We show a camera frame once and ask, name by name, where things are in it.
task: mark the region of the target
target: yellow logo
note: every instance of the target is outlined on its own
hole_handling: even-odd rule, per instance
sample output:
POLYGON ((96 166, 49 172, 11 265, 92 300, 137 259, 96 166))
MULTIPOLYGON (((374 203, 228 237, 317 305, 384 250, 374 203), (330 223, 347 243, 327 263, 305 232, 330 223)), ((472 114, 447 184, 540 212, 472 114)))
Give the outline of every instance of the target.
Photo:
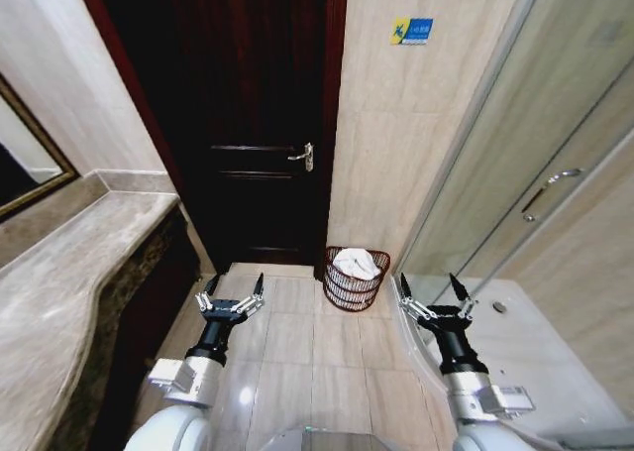
POLYGON ((409 18, 397 18, 394 20, 392 24, 392 36, 389 42, 392 45, 400 45, 405 38, 405 34, 407 33, 407 29, 409 28, 409 18))

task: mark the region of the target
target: tiled floor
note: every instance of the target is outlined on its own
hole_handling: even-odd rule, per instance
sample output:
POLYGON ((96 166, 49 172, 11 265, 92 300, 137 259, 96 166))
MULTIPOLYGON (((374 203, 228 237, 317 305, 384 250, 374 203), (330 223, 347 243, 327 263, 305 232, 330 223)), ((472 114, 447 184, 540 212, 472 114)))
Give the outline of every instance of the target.
MULTIPOLYGON (((249 295, 257 272, 231 269, 214 296, 249 295)), ((441 416, 445 410, 410 370, 386 290, 368 310, 347 313, 331 305, 321 283, 303 270, 283 273, 304 277, 265 276, 264 308, 231 335, 211 413, 213 449, 258 450, 275 434, 306 425, 373 433, 404 449, 451 449, 443 439, 450 428, 441 416)), ((202 327, 196 304, 188 300, 159 355, 181 358, 202 327)), ((166 404, 158 390, 144 385, 136 426, 166 404)))

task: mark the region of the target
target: sticker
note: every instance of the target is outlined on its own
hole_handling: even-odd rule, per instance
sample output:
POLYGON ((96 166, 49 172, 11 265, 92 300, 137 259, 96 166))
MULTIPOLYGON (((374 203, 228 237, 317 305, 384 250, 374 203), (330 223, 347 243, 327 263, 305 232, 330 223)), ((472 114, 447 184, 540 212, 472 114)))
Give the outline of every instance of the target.
POLYGON ((425 45, 432 32, 433 18, 397 18, 392 26, 393 45, 425 45))

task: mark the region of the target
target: glass shower door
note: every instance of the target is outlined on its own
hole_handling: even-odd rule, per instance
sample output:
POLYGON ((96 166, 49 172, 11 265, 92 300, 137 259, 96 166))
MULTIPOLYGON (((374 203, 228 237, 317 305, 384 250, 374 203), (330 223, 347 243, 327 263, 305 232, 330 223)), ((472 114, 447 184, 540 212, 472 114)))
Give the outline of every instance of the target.
POLYGON ((626 133, 633 27, 634 0, 535 0, 402 264, 421 302, 490 276, 626 133))

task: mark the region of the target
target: wooden door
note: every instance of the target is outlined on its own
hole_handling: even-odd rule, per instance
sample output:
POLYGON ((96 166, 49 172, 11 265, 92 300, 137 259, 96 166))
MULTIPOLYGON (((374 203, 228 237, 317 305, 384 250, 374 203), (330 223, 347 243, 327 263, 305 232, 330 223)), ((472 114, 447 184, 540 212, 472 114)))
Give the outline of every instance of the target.
POLYGON ((346 0, 85 1, 216 268, 319 267, 346 0))

